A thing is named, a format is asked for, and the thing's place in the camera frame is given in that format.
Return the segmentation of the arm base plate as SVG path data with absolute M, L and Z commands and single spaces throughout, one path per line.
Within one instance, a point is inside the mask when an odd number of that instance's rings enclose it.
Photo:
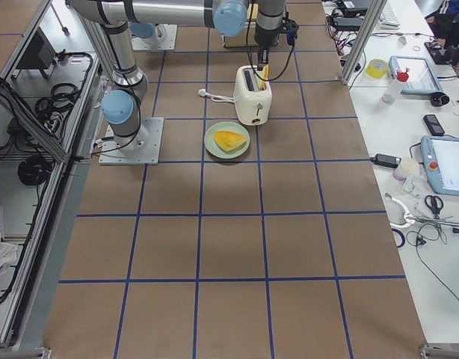
M 136 52 L 171 51 L 175 49 L 177 25 L 129 23 L 132 48 Z
M 102 144 L 101 165 L 157 165 L 164 129 L 163 117 L 145 117 L 135 139 L 118 136 Z

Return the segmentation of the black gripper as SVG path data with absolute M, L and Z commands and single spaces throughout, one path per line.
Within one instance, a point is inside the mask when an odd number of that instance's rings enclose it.
M 257 70 L 263 71 L 269 62 L 269 49 L 278 41 L 279 29 L 267 30 L 256 26 L 254 40 L 258 47 Z

